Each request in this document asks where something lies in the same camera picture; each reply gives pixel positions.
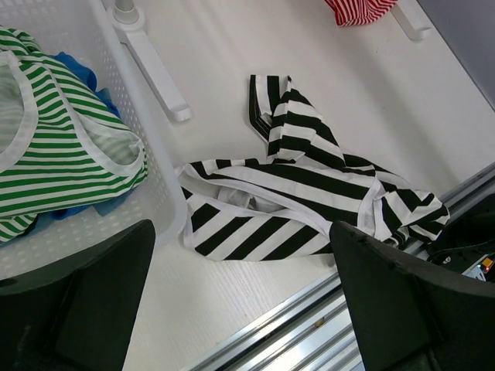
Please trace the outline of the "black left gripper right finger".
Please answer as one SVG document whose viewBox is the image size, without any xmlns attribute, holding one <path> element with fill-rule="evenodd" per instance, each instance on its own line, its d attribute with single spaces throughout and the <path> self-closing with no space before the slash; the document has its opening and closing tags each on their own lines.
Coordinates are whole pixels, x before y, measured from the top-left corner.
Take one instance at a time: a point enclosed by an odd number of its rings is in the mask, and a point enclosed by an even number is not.
<svg viewBox="0 0 495 371">
<path fill-rule="evenodd" d="M 367 370 L 492 370 L 494 285 L 359 231 L 329 232 Z"/>
</svg>

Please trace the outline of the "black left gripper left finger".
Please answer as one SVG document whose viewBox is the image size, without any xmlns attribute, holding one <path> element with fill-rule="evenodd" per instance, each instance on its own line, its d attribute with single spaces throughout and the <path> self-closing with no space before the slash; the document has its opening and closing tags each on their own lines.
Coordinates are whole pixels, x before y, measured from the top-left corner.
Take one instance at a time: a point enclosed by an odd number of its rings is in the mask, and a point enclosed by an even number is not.
<svg viewBox="0 0 495 371">
<path fill-rule="evenodd" d="M 3 370 L 121 370 L 155 246 L 141 220 L 1 281 Z"/>
</svg>

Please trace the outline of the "black white striped tank top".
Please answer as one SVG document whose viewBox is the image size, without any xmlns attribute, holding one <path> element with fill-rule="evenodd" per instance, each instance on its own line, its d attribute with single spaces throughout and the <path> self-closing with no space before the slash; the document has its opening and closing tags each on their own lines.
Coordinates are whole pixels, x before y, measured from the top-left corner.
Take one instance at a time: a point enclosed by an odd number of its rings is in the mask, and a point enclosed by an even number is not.
<svg viewBox="0 0 495 371">
<path fill-rule="evenodd" d="M 269 261 L 331 252 L 345 222 L 394 247 L 431 243 L 449 221 L 433 193 L 343 152 L 290 77 L 253 75 L 248 115 L 264 159 L 210 159 L 179 168 L 188 206 L 184 246 L 215 261 Z"/>
</svg>

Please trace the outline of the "green white striped tank top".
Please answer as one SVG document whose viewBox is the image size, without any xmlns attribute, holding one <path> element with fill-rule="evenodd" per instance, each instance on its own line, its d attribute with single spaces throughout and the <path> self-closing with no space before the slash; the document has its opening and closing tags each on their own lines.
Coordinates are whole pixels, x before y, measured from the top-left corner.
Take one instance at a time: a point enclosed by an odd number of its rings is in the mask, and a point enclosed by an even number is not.
<svg viewBox="0 0 495 371">
<path fill-rule="evenodd" d="M 145 145 L 87 83 L 27 32 L 1 30 L 1 241 L 43 213 L 138 187 Z"/>
</svg>

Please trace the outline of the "red white striped tank top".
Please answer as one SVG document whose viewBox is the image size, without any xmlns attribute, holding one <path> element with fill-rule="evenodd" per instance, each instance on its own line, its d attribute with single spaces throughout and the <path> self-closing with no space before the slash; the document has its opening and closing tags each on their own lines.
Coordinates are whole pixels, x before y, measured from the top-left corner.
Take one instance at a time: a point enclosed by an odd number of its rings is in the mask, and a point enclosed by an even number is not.
<svg viewBox="0 0 495 371">
<path fill-rule="evenodd" d="M 365 26 L 376 22 L 398 3 L 398 0 L 325 0 L 339 27 Z"/>
</svg>

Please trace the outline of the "white plastic perforated basket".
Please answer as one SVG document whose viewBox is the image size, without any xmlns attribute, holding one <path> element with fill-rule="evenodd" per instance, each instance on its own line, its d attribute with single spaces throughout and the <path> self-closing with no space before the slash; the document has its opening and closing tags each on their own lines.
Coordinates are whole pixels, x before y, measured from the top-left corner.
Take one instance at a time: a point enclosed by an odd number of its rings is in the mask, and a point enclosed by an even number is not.
<svg viewBox="0 0 495 371">
<path fill-rule="evenodd" d="M 1 24 L 33 36 L 43 51 L 69 53 L 97 75 L 110 91 L 123 121 L 144 142 L 148 154 L 146 180 L 112 213 L 88 209 L 54 221 L 1 248 L 1 277 L 11 278 L 51 264 L 112 237 L 140 220 L 151 220 L 155 248 L 174 241 L 186 222 L 187 206 L 159 133 L 140 73 L 99 1 L 3 1 Z"/>
</svg>

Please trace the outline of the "white metal clothes rack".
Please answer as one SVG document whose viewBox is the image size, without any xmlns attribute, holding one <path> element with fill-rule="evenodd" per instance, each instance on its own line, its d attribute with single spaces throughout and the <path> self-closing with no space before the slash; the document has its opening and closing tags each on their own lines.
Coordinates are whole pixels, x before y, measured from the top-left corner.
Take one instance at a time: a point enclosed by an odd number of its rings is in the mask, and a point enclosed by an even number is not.
<svg viewBox="0 0 495 371">
<path fill-rule="evenodd" d="M 422 41 L 431 31 L 416 1 L 398 1 L 388 13 L 413 42 Z M 189 104 L 146 33 L 144 12 L 133 1 L 114 1 L 108 6 L 107 14 L 120 42 L 128 48 L 167 117 L 175 122 L 192 118 Z"/>
</svg>

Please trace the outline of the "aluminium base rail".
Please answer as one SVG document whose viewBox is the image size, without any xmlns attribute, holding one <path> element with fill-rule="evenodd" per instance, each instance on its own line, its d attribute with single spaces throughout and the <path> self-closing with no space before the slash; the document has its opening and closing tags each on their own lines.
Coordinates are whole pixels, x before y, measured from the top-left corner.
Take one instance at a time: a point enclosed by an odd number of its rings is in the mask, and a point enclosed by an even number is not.
<svg viewBox="0 0 495 371">
<path fill-rule="evenodd" d="M 494 168 L 488 166 L 443 195 L 451 215 L 447 226 L 491 194 Z M 398 249 L 427 261 L 427 246 L 409 240 Z M 367 370 L 336 262 L 330 274 L 231 336 L 196 369 Z"/>
</svg>

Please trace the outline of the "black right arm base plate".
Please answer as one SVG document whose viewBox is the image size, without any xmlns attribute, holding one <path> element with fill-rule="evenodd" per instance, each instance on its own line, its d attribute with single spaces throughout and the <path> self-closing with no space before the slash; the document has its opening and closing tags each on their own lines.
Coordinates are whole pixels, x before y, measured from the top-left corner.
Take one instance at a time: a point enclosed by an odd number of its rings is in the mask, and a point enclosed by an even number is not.
<svg viewBox="0 0 495 371">
<path fill-rule="evenodd" d="M 494 195 L 488 195 L 450 223 L 426 251 L 428 262 L 493 283 Z"/>
</svg>

